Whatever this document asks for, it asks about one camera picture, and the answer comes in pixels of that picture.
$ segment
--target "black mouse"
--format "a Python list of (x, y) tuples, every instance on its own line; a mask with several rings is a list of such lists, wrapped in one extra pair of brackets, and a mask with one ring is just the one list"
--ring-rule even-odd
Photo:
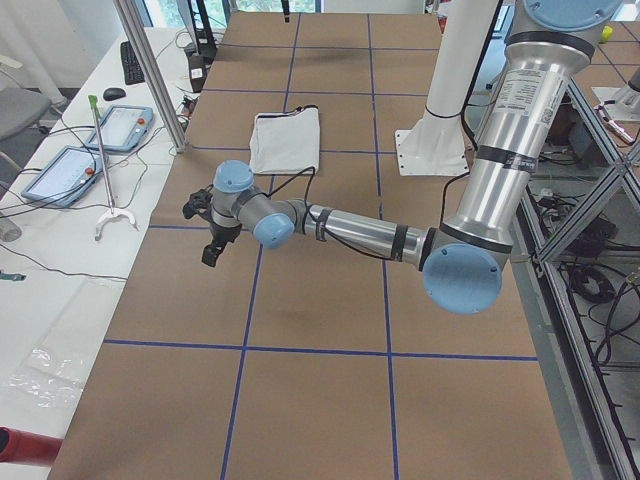
[(126, 97), (127, 92), (125, 92), (122, 88), (118, 87), (110, 87), (107, 88), (102, 94), (102, 98), (104, 98), (107, 102), (112, 100), (117, 100), (122, 97)]

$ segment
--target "black keyboard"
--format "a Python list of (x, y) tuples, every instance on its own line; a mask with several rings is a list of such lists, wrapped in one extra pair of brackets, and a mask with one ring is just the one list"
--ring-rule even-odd
[(142, 67), (136, 58), (131, 42), (126, 41), (120, 44), (120, 60), (122, 60), (125, 85), (144, 82), (144, 73), (142, 73)]

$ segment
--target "blue joint cap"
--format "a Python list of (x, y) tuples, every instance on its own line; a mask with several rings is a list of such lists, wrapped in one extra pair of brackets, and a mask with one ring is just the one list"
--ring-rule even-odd
[(253, 186), (253, 172), (240, 160), (227, 160), (216, 169), (213, 186), (223, 193), (240, 193)]
[(622, 0), (525, 0), (531, 19), (557, 32), (578, 32), (609, 20)]
[(272, 213), (261, 219), (253, 229), (253, 236), (268, 249), (278, 248), (285, 243), (295, 227), (284, 213)]
[(502, 270), (489, 253), (466, 243), (440, 247), (422, 269), (427, 294), (453, 313), (472, 314), (489, 308), (502, 288)]

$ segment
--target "white desk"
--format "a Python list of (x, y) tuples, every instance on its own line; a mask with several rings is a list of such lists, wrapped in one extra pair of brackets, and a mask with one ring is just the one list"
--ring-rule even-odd
[[(184, 94), (190, 91), (187, 61), (184, 53), (174, 44), (177, 29), (149, 29), (148, 38), (165, 78), (172, 103), (177, 107)], [(155, 120), (143, 141), (163, 125), (157, 114), (146, 83), (125, 86), (120, 64), (119, 38), (104, 59), (96, 67), (85, 85), (64, 114), (69, 126), (91, 125), (92, 117), (87, 96), (95, 94), (99, 107), (109, 104), (152, 106)], [(179, 39), (184, 44), (185, 38)], [(107, 87), (122, 87), (127, 96), (115, 102), (102, 100)], [(54, 130), (63, 128), (61, 122)], [(89, 131), (77, 131), (85, 139)], [(65, 145), (78, 145), (71, 133), (49, 137), (35, 152), (30, 168), (41, 168)], [(87, 272), (98, 275), (126, 277), (149, 225), (149, 217), (156, 205), (174, 158), (174, 149), (166, 130), (162, 130), (140, 155), (149, 169), (141, 187), (128, 209), (138, 223), (134, 230), (126, 220), (109, 223), (100, 242), (93, 239), (95, 225), (105, 207), (85, 210), (36, 210), (14, 217), (12, 220), (22, 229), (22, 237), (3, 245), (27, 254), (45, 265), (67, 272)], [(111, 156), (112, 162), (122, 157)], [(114, 195), (118, 206), (126, 204), (143, 171), (143, 164), (134, 157), (126, 166), (111, 170)], [(19, 193), (33, 178), (32, 174), (20, 175), (12, 187)], [(76, 202), (76, 207), (106, 202), (104, 181), (99, 178), (89, 192)], [(4, 214), (16, 213), (23, 207), (11, 194), (6, 194), (0, 209)], [(0, 249), (0, 269), (7, 273), (23, 273), (22, 282), (0, 282), (2, 335), (0, 336), (0, 384), (12, 373), (22, 371), (24, 362), (36, 346), (45, 345), (56, 355), (53, 363), (72, 360), (64, 367), (71, 369), (76, 378), (86, 380), (100, 347), (104, 332), (111, 320), (122, 289), (123, 281), (87, 277), (67, 277), (47, 272), (25, 258)], [(36, 433), (63, 437), (74, 413), (73, 407), (40, 407), (35, 397), (16, 388), (0, 387), (0, 425)], [(0, 464), (0, 480), (44, 479), (47, 468)]]

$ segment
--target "window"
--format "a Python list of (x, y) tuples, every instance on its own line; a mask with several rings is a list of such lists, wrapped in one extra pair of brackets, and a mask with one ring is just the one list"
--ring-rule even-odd
[[(178, 13), (175, 0), (144, 0), (151, 23), (155, 27), (182, 27), (182, 18)], [(230, 0), (205, 0), (207, 16), (211, 28), (225, 28), (227, 19), (225, 10), (231, 11)], [(238, 10), (247, 12), (281, 12), (280, 0), (236, 0)], [(320, 0), (290, 0), (292, 12), (319, 12)]]

